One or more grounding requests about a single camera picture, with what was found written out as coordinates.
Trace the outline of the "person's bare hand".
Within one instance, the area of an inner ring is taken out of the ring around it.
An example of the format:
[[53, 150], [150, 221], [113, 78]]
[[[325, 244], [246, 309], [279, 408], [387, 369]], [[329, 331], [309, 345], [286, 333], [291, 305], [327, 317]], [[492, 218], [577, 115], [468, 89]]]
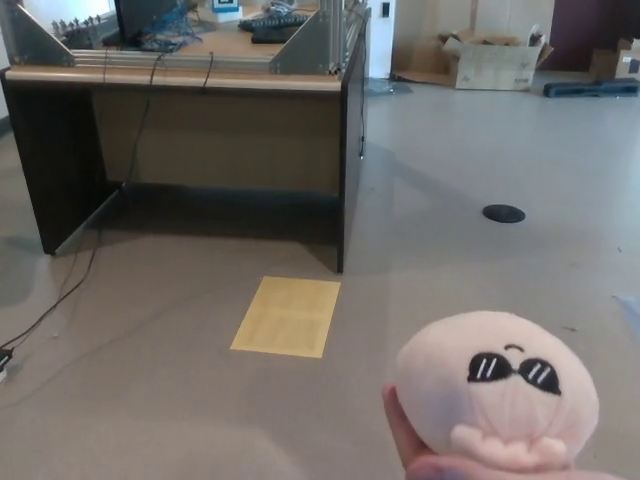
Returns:
[[543, 473], [513, 473], [492, 470], [471, 460], [440, 456], [433, 453], [415, 433], [397, 396], [389, 385], [382, 392], [384, 410], [398, 451], [406, 479], [423, 480], [556, 480], [556, 479], [613, 479], [603, 472], [563, 470]]

